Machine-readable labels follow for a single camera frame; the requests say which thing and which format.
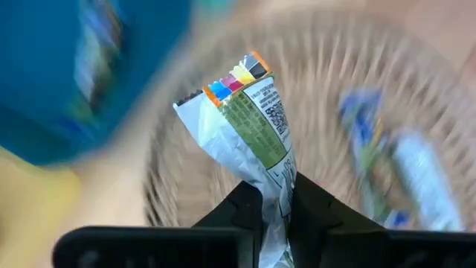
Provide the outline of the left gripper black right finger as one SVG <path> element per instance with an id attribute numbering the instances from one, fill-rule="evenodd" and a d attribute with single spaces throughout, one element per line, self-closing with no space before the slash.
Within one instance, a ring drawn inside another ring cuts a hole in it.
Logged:
<path id="1" fill-rule="evenodd" d="M 385 268 L 383 226 L 298 173 L 289 243 L 295 268 Z"/>

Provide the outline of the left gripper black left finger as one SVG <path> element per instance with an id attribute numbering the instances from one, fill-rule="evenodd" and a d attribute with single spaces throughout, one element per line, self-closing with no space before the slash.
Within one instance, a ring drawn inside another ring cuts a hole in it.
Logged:
<path id="1" fill-rule="evenodd" d="M 193 225 L 201 239 L 198 268 L 258 268 L 263 239 L 263 197 L 239 183 L 212 211 Z"/>

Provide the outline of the white green granola bar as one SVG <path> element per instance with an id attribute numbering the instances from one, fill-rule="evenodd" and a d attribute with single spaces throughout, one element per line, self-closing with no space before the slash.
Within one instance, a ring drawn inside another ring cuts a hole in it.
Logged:
<path id="1" fill-rule="evenodd" d="M 295 268 L 287 238 L 297 177 L 274 75 L 252 51 L 228 75 L 173 104 L 197 144 L 263 195 L 260 268 Z"/>

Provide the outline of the blue granola bar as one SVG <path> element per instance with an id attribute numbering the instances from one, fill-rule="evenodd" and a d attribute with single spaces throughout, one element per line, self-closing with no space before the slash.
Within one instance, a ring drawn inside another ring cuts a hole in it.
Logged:
<path id="1" fill-rule="evenodd" d="M 378 89 L 347 93 L 340 98 L 339 119 L 350 143 L 364 215 L 385 228 L 406 229 L 413 223 L 412 207 L 390 158 L 381 103 Z"/>

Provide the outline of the round wicker basket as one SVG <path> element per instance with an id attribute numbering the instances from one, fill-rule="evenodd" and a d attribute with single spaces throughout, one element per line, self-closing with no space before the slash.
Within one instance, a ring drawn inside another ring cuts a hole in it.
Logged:
<path id="1" fill-rule="evenodd" d="M 193 140 L 173 102 L 224 74 L 247 51 L 275 75 L 298 170 L 359 208 L 350 149 L 338 122 L 340 96 L 382 90 L 386 130 L 419 130 L 435 146 L 463 225 L 476 231 L 476 96 L 429 45 L 385 22 L 341 11 L 279 13 L 201 42 L 161 87 L 144 182 L 146 222 L 192 226 L 238 180 Z"/>

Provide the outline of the teal plastic tray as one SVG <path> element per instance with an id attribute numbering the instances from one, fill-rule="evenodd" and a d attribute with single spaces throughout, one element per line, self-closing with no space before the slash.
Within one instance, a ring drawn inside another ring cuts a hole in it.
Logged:
<path id="1" fill-rule="evenodd" d="M 193 3 L 202 9 L 220 10 L 232 8 L 237 0 L 193 0 Z"/>

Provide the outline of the yellow plastic tray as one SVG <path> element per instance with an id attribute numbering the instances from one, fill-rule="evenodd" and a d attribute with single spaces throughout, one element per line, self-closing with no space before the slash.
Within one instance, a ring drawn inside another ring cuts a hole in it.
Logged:
<path id="1" fill-rule="evenodd" d="M 37 167 L 0 147 L 0 268 L 48 266 L 80 189 L 72 170 Z"/>

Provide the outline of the blue plastic tray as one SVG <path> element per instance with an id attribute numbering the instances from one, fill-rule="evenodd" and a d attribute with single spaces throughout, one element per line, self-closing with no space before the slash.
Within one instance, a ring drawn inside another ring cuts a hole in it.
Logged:
<path id="1" fill-rule="evenodd" d="M 117 0 L 120 55 L 92 109 L 74 78 L 80 0 L 0 0 L 0 147 L 55 165 L 106 143 L 188 29 L 192 0 Z"/>

